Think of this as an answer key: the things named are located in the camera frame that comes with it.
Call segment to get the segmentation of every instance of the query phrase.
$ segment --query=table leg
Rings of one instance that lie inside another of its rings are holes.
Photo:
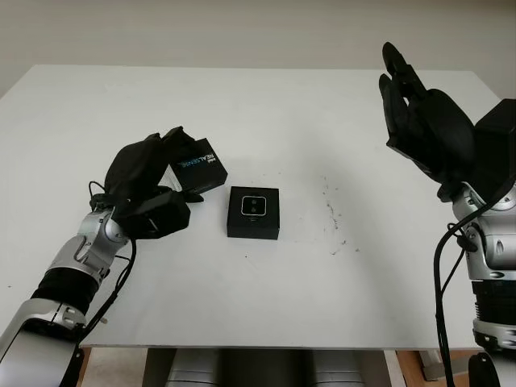
[[[149,348],[142,387],[165,387],[176,348]]]

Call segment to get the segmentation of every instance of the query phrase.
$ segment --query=black cable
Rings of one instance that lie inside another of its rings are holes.
[[[456,232],[460,232],[462,227],[470,223],[473,219],[478,218],[484,212],[493,207],[497,201],[492,201],[482,206],[480,209],[472,212],[464,219],[459,221],[453,227],[448,227],[448,231],[444,234],[443,238],[437,243],[437,248],[434,254],[434,288],[435,288],[435,321],[437,325],[437,337],[439,340],[439,350],[441,351],[441,358],[443,360],[444,373],[446,375],[446,382],[448,387],[455,387],[453,382],[453,371],[452,363],[450,361],[450,348],[448,346],[448,337],[446,333],[446,323],[444,321],[444,308],[443,308],[443,289],[441,288],[441,255],[443,249],[448,240],[452,236],[457,236]]]
[[[97,324],[101,321],[104,314],[110,309],[110,306],[113,305],[114,300],[116,300],[119,295],[120,289],[124,286],[127,281],[127,278],[131,274],[131,270],[135,264],[136,259],[136,241],[131,239],[131,258],[129,259],[129,264],[124,268],[124,270],[120,273],[118,280],[116,281],[116,285],[114,287],[113,293],[107,298],[107,300],[102,304],[97,313],[93,316],[93,318],[89,321],[89,324],[86,326],[84,331],[82,332],[81,338],[79,342],[84,340],[89,333],[97,326]]]
[[[457,261],[453,265],[453,269],[451,270],[450,275],[444,282],[443,290],[441,290],[441,297],[444,295],[444,292],[446,291],[446,288],[448,287],[448,284],[450,283],[450,280],[452,279],[453,274],[455,274],[455,271],[459,267],[460,262],[462,261],[462,259],[464,258],[465,255],[466,255],[466,251],[464,249],[462,249],[462,252],[460,252],[459,258],[457,258]]]
[[[92,198],[92,197],[94,196],[94,194],[93,194],[93,192],[92,192],[92,190],[91,190],[91,185],[92,185],[92,184],[95,184],[97,187],[102,188],[102,191],[106,192],[106,189],[104,188],[104,186],[103,186],[102,184],[100,184],[100,183],[99,183],[99,182],[97,182],[97,181],[90,181],[90,182],[88,183],[88,190],[89,190],[89,197],[90,197],[90,198]]]
[[[127,258],[126,256],[114,256],[115,258],[120,258],[121,260],[131,260],[131,258]]]

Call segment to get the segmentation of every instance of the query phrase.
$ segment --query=robotic hand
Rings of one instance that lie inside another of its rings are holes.
[[[473,126],[444,92],[425,89],[392,44],[384,45],[383,57],[391,76],[380,77],[387,145],[441,184],[438,197],[453,202],[459,219],[439,242],[434,259],[435,317],[447,385],[454,383],[443,314],[447,283],[441,286],[439,259],[444,244],[455,236],[467,256],[476,295],[473,334],[485,349],[469,361],[471,386],[514,386],[516,100],[501,101]]]
[[[106,175],[105,193],[64,244],[38,289],[0,337],[1,387],[75,386],[84,354],[78,344],[116,299],[135,262],[137,239],[157,239],[188,226],[187,202],[201,202],[158,186],[174,149],[194,141],[182,127],[127,145]],[[117,251],[131,241],[129,264],[114,292],[86,324],[86,312]]]

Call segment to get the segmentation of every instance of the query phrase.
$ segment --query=floor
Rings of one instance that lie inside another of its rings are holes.
[[[34,64],[378,69],[386,40],[516,98],[515,0],[2,0],[0,97]],[[84,386],[138,385],[144,353],[94,350]]]
[[[145,356],[142,348],[104,348],[89,358],[77,387],[141,387],[144,376]],[[475,351],[452,351],[452,359],[470,357]],[[415,351],[398,351],[397,358],[403,372],[406,387],[446,387],[446,381],[425,381],[421,360]],[[456,387],[469,387],[468,375],[454,378]]]

